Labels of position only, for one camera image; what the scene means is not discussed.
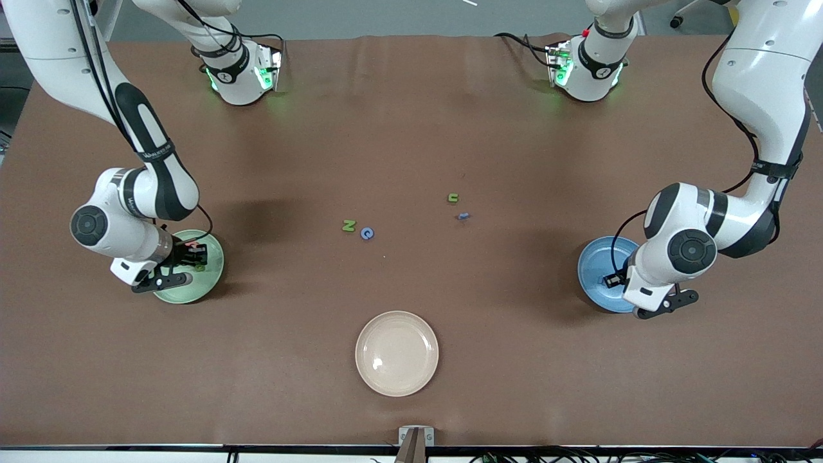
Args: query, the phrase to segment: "wire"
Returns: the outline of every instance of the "wire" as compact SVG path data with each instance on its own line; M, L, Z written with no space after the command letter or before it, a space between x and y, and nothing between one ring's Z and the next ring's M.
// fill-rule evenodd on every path
M212 29L210 29L209 27L204 27L203 29L205 29L208 36L211 37L212 40L214 40L214 43L220 45L220 48L223 49L226 53L237 53L237 52L240 51L240 49L243 48L243 41L242 40L237 40L237 49L233 49L233 50L229 49L228 47L226 47L225 45L220 43L220 41L214 36L214 34L212 34Z
M769 205L769 210L772 212L772 217L774 217L774 235L769 240L769 244L772 244L780 237L780 207L773 201Z
M612 266L612 268L615 270L615 273L617 273L617 271L618 271L618 270L617 270L617 264L615 263L615 244L617 244L617 237L618 237L618 236L620 236L620 233L623 231L623 229L625 228L625 226L626 226L626 225L629 225L629 223L630 223L631 221L633 221L633 220L635 220L637 217L640 217L641 215L645 214L647 211L648 211L648 209L644 209L644 210L642 210L642 211L640 211L640 212L638 212L638 213L635 213L635 215L633 215L633 216L631 216L631 217L627 218L627 219L626 219L626 220L625 220L625 221L624 221L624 222L620 225L620 228L618 228L618 229L617 229L617 233L615 233L615 235L612 237L612 239L611 239L611 266Z
M226 457L226 463L237 463L238 461L240 461L240 452L234 447L229 447L229 455Z
M714 97L714 92L712 92L712 90L709 88L708 79L706 78L707 75L709 74L709 67L711 66L711 63L714 61L715 58L717 58L717 56L720 54L720 52L723 50L723 48L726 47L726 44L732 38L732 34L734 34L734 28L732 28L732 31L728 33L728 35L726 36L726 39L724 39L723 42L720 44L720 46L714 51L714 53L712 53L712 55L709 57L709 61L706 61L706 64L703 66L703 72L700 74L700 80L703 84L703 91L706 92L706 95L708 95L709 98L711 98L712 102L718 108L720 108L720 110L725 115L727 115L729 118L731 118L732 121L734 121L735 126L737 126L737 128L740 129L741 132L745 133L746 136L749 138L749 140L752 141L753 138L755 138L755 135L752 132L750 132L749 129L747 129L746 126L743 125L742 122L740 122L733 115L730 115L728 113L728 111L726 111L726 109L723 108L720 105L720 103L718 103L717 98ZM758 155L760 154L760 151L758 150L756 143L753 143L753 149L755 151L755 158L757 158Z
M504 37L506 39L512 39L515 42L521 44L522 46L529 47L529 48L533 49L534 51L541 51L541 52L546 51L545 47L537 47L535 45L532 45L532 44L528 43L527 41L525 41L524 39L521 39L520 37L518 37L514 34L510 34L509 32L500 32L499 34L494 34L494 37ZM560 40L559 42L554 42L552 44L548 44L548 45L546 45L546 47L553 47L553 46L556 46L558 44L562 44L563 42L566 42L566 41L567 40Z
M209 24L209 23L205 22L205 21L204 21L204 20L200 17L200 15L198 15L198 13L197 13L196 11L194 11L194 8L192 8L192 7L191 7L191 6L190 6L190 5L186 2L186 0L177 0L177 3L179 3L179 4L180 4L180 6L181 6L181 7L183 7L183 9L184 9L184 10L186 10L186 12L187 12L188 14L192 15L192 17L193 17L194 19L196 19L196 20L197 20L197 21L198 21L201 25L203 25L204 27L206 27L206 28L208 28L208 29L216 30L216 31L218 31L218 32L222 32L223 34L228 34L228 35L233 35L233 36L238 36L238 37L245 37L245 38L247 38L247 39L257 39L257 38L263 38L263 37L274 37L274 38L276 38L276 39L280 40L281 47L283 48L283 50L282 50L282 51L283 51L284 53L285 53L285 51L286 51L286 41L285 41L282 37L280 37L278 34L243 34L243 33L239 32L239 31L231 31L231 32L229 32L228 30L222 30L222 29L221 29L221 28L219 28L219 27L212 26L211 24ZM220 45L220 47L221 47L221 48L223 48L223 49L224 49L224 50L226 50L226 51L230 51L230 50L228 50L225 46L223 46L222 44Z
M114 103L114 100L109 101L109 99L106 97L106 92L103 90L103 84L100 82L100 75L97 73L97 67L95 65L94 59L92 58L91 49L89 48L89 41L86 38L86 32L83 29L83 23L80 19L80 12L77 10L77 3L75 2L75 0L71 0L71 2L69 2L69 3L72 5L72 13L74 15L74 24L77 27L77 33L80 35L80 42L83 46L83 52L86 54L86 63L89 66L89 71L90 71L91 76L95 79L95 84L97 85L97 91L100 93L100 98L103 99L103 104L105 105L106 109L108 110L109 117L111 117L112 122L120 130L120 133L123 135L123 137L126 138L126 141L128 142L129 146L131 146L132 149L134 149L134 145L132 144L132 139L125 132L125 130L123 129L121 123L119 123L119 113L117 113L115 111L115 109L112 108L112 103ZM96 48L99 50L100 46L99 46L99 41L97 41L97 33L96 33L95 30L92 30L92 33L95 36L95 44L98 45ZM102 55L100 53L98 53L97 56L98 56L98 59L100 60L100 63L102 64L103 63ZM108 85L108 89L109 89L109 94L111 94L111 85L110 84Z
M721 458L723 458L724 456L726 456L726 454L727 454L727 453L729 453L730 451L732 451L732 449L728 448L728 449L724 450L724 451L723 451L723 453L721 453L720 455L716 456L715 458L710 458L710 460L711 460L711 461L717 461L717 460L720 460Z
M528 51L532 52L532 56L537 60L538 63L542 64L543 66L546 66L547 68L560 69L559 64L547 63L546 61L543 61L542 59L540 59L539 56L537 56L537 52L534 51L534 47L532 47L532 43L528 41L528 34L523 36L523 40L526 41L526 45L528 46Z
M542 59L540 59L540 57L537 56L537 52L539 51L539 52L545 53L546 52L546 47L556 46L556 45L558 45L562 42L566 42L566 40L561 40L559 42L554 42L552 44L547 44L543 47L537 47L535 45L532 45L532 42L529 41L528 34L524 35L523 38L520 39L518 36L510 34L508 32L500 32L499 34L495 34L495 37L503 37L503 38L507 38L507 39L513 39L518 44L521 44L522 46L528 48L528 51L532 52L532 56L537 60L538 63L542 64L543 66L546 66L547 68L560 69L560 65L547 63L546 61L543 61Z
M205 233L203 233L201 236L198 236L198 237L193 238L191 240L186 240L185 242L181 241L181 242L177 243L178 246L183 246L186 243L190 243L192 241L201 240L201 239L205 238L206 236L211 235L212 230L214 230L214 221L212 221L212 216L208 215L208 213L206 212L206 209L204 209L203 206L201 206L200 204L198 204L198 209L200 209L200 212L202 212L203 215L206 216L206 219L208 220L208 230Z
M126 138L126 141L129 145L131 145L132 150L136 151L136 147L134 146L134 142L132 138L128 135L128 131L126 130L126 124L123 122L123 116L120 114L120 109L117 107L117 101L114 99L114 90L111 88L111 82L109 81L109 74L105 70L105 60L103 59L103 50L100 47L100 39L97 37L97 27L91 23L91 36L94 38L95 42L95 51L97 52L97 58L100 61L100 71L103 73L103 82L105 82L106 91L109 94L109 101L111 102L112 111L114 112L114 123L117 125L117 128L120 130L120 133Z
M643 459L644 463L696 463L698 460L697 455L693 456L674 456L670 453L649 453L645 451L633 451L626 453L625 455L617 457L617 463L622 463L623 459L630 456L639 456L639 457L651 457L648 459Z

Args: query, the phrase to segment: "gray floor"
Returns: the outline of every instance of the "gray floor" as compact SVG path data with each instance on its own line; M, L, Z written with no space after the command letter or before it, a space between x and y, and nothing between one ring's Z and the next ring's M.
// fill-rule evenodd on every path
M583 0L246 0L232 22L249 34L287 39L350 39L362 35L494 35L498 32L578 34L592 22ZM727 34L724 7L705 2L681 30L669 27L688 0L648 9L649 34ZM182 40L170 26L125 0L112 40Z

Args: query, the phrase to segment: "green led light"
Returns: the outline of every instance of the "green led light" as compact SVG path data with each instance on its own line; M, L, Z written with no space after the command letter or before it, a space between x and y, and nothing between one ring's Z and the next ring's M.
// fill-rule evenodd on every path
M206 75L208 76L208 80L212 83L212 89L214 91L219 91L217 90L217 84L214 83L214 77L212 77L212 73L209 72L208 68L206 68Z
M258 69L254 68L257 71L258 80L260 81L260 86L263 90L268 90L272 88L272 73L267 71L266 69Z
M567 59L563 67L557 71L557 79L555 79L557 85L562 87L569 81L569 74L573 68L574 62L571 59Z
M620 77L620 71L623 70L623 65L621 64L620 67L617 68L615 71L615 78L611 81L611 86L617 85L617 79Z

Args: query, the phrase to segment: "blue plate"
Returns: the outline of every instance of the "blue plate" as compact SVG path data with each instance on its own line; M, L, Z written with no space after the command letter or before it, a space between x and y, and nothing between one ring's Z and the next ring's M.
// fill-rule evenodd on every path
M611 240L613 238L614 236L604 236L588 243L577 261L577 278L586 295L595 304L607 311L628 313L634 310L635 306L623 300L623 286L610 289L603 282L603 277L615 273L611 266ZM618 269L623 268L623 264L637 247L634 241L621 236L617 237L615 263Z

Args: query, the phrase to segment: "circular joint cap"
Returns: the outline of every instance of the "circular joint cap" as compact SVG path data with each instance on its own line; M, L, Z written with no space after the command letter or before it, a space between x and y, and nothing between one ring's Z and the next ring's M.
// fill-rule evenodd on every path
M668 244L669 261L682 274L696 274L707 269L717 253L712 237L696 229L679 231Z
M109 220L97 206L83 206L72 216L72 235L84 246L95 246L108 229Z

